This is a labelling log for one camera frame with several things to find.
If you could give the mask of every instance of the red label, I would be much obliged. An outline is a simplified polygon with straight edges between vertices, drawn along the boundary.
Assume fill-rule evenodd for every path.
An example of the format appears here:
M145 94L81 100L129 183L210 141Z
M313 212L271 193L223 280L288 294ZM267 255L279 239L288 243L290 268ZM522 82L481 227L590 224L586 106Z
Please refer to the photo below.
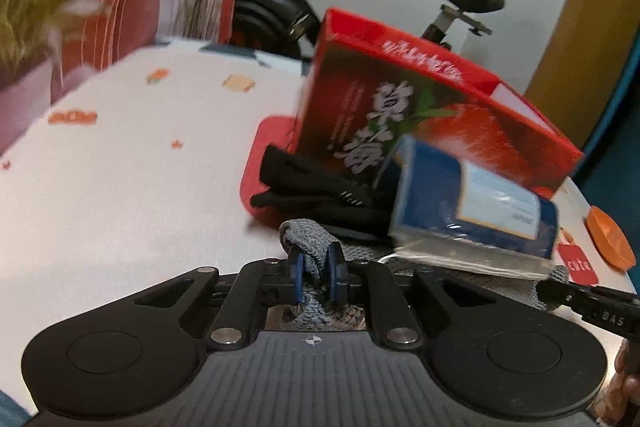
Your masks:
M569 269L571 279L577 284L598 284L598 275L587 261L582 248L577 245L558 245L558 253Z

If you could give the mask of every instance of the gray cloth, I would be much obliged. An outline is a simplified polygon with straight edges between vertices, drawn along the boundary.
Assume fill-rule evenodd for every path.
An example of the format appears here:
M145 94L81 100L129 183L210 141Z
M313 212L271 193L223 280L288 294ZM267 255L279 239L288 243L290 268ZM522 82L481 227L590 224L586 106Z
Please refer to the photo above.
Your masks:
M305 253L305 274L302 304L292 306L281 318L281 327L287 330L359 330L365 327L364 310L353 305L337 305L326 295L326 251L337 239L323 227L310 219L291 219L280 226L280 243L285 251L298 245ZM389 247L373 247L350 241L341 241L347 261L369 259L377 261L393 252ZM386 265L393 273L411 275L420 266L411 261L390 259ZM494 277L460 270L445 269L448 273L497 294L514 299L539 310L548 311L548 306L538 299L535 281ZM568 272L564 265L557 265L549 274L551 279L566 282Z

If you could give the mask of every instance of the green leaf graphic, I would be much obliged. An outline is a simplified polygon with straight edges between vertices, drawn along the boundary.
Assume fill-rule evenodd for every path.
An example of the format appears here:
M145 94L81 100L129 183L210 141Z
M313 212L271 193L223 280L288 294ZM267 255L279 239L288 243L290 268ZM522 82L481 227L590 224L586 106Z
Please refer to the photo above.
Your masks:
M376 120L369 120L369 130L375 134L377 133L380 129L378 127L378 122Z
M417 114L421 118L431 118L432 116L455 116L453 109L428 109Z
M428 110L430 107L433 107L434 103L436 103L436 99L433 98L431 89L425 87L420 93L420 98L418 99L418 105L415 108L415 112L417 114L420 114Z
M416 124L417 122L414 121L413 117L405 118L404 120L399 121L396 137L399 138L402 134L411 131Z

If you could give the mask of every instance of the human hand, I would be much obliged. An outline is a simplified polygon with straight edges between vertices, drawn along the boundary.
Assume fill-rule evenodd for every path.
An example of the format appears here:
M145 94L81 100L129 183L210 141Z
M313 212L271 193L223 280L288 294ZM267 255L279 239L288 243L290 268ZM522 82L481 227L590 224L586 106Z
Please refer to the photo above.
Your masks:
M629 342L625 339L616 355L616 374L611 378L604 399L595 406L599 418L607 425L616 425L622 419L630 399L640 404L640 377L625 373L628 356Z

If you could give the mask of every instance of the wooden door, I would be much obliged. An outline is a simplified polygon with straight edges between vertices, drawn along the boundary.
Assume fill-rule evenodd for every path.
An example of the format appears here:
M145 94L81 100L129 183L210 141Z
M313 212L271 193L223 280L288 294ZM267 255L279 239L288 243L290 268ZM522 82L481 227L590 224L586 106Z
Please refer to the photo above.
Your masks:
M616 86L640 22L640 0L566 0L525 96L578 147Z

